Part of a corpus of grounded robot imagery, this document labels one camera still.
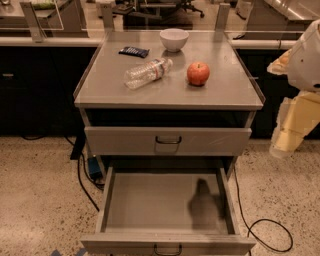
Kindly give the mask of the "white and yellow robot arm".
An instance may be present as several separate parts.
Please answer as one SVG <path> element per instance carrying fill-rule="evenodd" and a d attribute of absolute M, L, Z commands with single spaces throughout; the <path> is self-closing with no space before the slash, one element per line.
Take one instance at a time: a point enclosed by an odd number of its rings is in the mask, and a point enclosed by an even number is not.
<path fill-rule="evenodd" d="M 294 153 L 320 123 L 320 20 L 313 21 L 291 49 L 267 67 L 271 74 L 286 75 L 299 90 L 280 104 L 269 152 L 277 158 Z"/>

